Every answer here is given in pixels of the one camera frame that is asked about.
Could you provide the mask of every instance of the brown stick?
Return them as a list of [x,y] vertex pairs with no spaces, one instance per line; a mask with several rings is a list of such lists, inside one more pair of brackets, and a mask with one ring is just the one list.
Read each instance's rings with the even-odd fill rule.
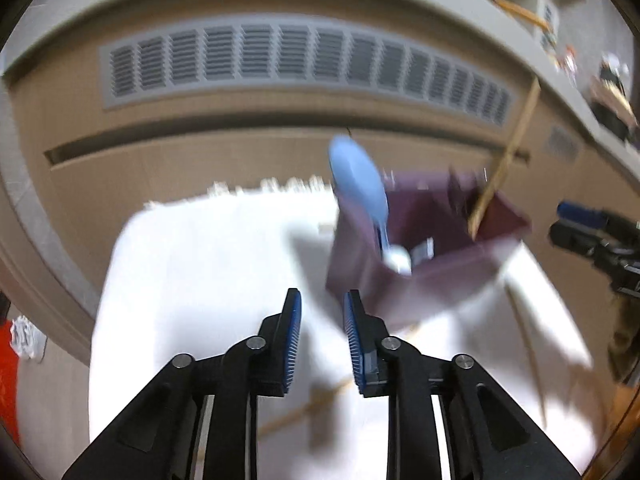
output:
[[513,156],[522,141],[522,137],[524,137],[524,134],[527,131],[533,111],[536,108],[536,104],[538,104],[539,96],[540,82],[537,77],[534,77],[531,83],[531,88],[529,89],[529,95],[527,96],[527,100],[524,103],[524,107],[520,113],[520,117],[518,118],[518,123],[511,134],[507,147],[504,149],[498,168],[494,171],[494,174],[492,174],[489,182],[484,187],[484,190],[482,190],[473,212],[469,215],[467,228],[469,230],[469,235],[473,240],[476,239],[478,229],[480,228],[482,218],[484,218],[484,213],[486,213],[486,208],[488,207],[489,202],[491,202],[495,192],[498,191],[498,188],[504,183],[504,179],[507,177],[507,172],[509,171],[509,167],[513,161]]

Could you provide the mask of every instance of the vent grille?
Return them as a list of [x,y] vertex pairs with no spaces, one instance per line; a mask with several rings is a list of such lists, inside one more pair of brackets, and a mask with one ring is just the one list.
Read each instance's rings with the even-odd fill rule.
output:
[[247,85],[374,92],[497,126],[513,94],[445,52],[356,23],[299,14],[183,22],[100,48],[107,107],[173,92]]

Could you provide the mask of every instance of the white table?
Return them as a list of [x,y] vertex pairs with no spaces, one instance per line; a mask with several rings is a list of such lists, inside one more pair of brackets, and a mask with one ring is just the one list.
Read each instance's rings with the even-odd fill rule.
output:
[[[303,301],[296,375],[284,399],[260,400],[258,426],[350,377],[340,306],[324,290],[333,234],[321,225],[336,215],[329,189],[211,196],[135,215],[114,248],[95,325],[91,439],[173,355],[224,353],[279,312],[292,286]],[[504,282],[516,292],[517,315]],[[586,346],[524,245],[496,282],[425,320],[411,341],[443,359],[473,355],[585,469],[605,408]],[[260,480],[383,479],[386,406],[353,386],[318,416],[261,439]]]

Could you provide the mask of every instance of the metal screw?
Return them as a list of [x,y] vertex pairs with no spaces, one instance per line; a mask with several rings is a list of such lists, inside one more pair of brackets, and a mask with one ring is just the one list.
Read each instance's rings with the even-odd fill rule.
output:
[[171,359],[171,364],[175,368],[185,368],[189,366],[192,361],[193,357],[191,357],[189,354],[178,354],[177,356],[174,356],[173,359]]
[[397,337],[385,337],[382,340],[382,346],[387,350],[398,350],[402,341],[400,341]]
[[465,370],[469,370],[474,365],[474,359],[470,355],[460,354],[456,357],[456,364]]
[[260,337],[259,335],[254,335],[253,337],[250,337],[249,339],[246,340],[246,345],[251,350],[259,350],[260,348],[263,348],[266,344],[267,342],[264,340],[264,338]]

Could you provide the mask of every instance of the purple box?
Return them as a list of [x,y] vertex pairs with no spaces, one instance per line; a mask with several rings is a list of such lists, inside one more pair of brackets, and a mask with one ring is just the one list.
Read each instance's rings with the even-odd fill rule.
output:
[[[403,173],[385,178],[388,236],[409,252],[432,237],[434,258],[414,266],[411,276],[382,262],[378,235],[359,205],[335,194],[340,207],[326,288],[342,304],[344,293],[360,291],[369,314],[391,330],[455,306],[494,279],[501,264],[530,230],[529,221],[500,195],[492,199],[473,241],[466,220],[449,205],[446,173]],[[458,200],[472,202],[478,186],[472,174],[458,176]]]

